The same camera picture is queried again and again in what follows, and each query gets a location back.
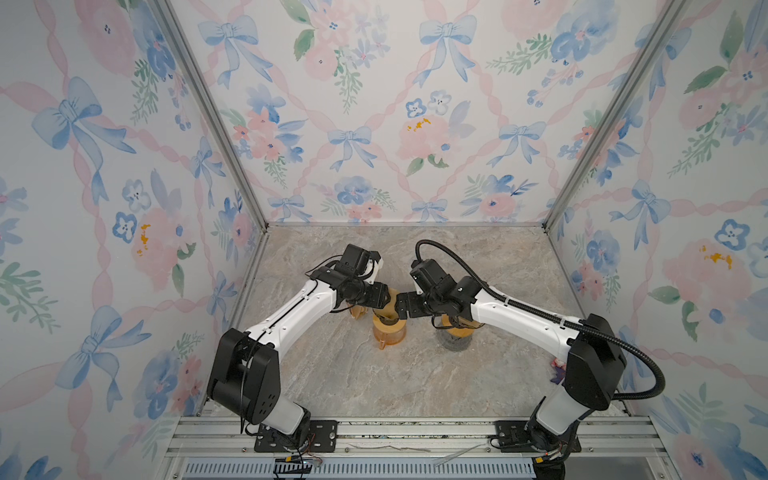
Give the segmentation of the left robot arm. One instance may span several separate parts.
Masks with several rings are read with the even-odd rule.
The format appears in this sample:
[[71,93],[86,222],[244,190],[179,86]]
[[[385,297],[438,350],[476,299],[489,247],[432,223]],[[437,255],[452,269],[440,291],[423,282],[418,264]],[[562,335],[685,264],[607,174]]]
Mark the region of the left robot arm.
[[349,244],[305,273],[306,283],[265,320],[243,331],[231,328],[219,340],[206,396],[236,414],[241,424],[268,427],[298,444],[309,432],[311,413],[282,396],[281,357],[326,314],[346,304],[382,309],[391,300],[376,280],[379,252]]

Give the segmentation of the grey glass carafe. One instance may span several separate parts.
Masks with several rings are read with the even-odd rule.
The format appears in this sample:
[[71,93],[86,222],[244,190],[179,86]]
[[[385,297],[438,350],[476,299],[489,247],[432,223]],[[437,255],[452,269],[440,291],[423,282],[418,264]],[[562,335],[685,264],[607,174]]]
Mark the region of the grey glass carafe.
[[447,330],[438,331],[436,337],[443,348],[453,352],[467,350],[473,340],[472,336],[455,336],[450,334]]

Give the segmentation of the wooden ring dripper base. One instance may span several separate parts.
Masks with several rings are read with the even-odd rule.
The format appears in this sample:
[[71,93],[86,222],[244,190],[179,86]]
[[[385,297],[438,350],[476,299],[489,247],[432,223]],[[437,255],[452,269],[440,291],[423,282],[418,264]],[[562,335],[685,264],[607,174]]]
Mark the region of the wooden ring dripper base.
[[473,332],[482,328],[484,323],[469,321],[462,317],[443,316],[441,319],[443,331],[457,339],[469,338]]

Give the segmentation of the orange glass carafe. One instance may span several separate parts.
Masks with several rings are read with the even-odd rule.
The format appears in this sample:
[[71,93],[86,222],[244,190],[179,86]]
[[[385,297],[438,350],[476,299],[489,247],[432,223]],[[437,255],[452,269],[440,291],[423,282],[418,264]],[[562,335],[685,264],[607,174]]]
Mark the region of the orange glass carafe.
[[377,347],[380,350],[399,344],[404,340],[406,333],[407,331],[405,328],[397,331],[384,331],[378,328],[373,329],[373,335],[377,342]]

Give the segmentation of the orange coffee filter holder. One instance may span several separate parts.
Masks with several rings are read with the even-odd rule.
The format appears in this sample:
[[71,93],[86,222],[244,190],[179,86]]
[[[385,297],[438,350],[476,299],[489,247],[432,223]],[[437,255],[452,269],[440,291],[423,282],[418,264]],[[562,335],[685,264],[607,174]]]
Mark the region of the orange coffee filter holder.
[[353,319],[358,320],[368,313],[368,308],[362,306],[352,306],[349,309],[349,313]]

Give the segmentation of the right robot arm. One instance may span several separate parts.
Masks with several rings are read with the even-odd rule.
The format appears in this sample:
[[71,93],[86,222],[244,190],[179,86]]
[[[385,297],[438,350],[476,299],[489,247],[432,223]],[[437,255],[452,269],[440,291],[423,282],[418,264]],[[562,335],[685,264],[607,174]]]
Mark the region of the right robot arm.
[[531,448],[550,452],[574,433],[588,415],[605,411],[614,400],[627,360],[607,320],[561,317],[513,299],[466,276],[453,279],[433,259],[416,260],[410,277],[415,290],[397,295],[400,319],[431,317],[437,329],[489,325],[531,343],[565,363],[564,377],[535,407],[524,427]]

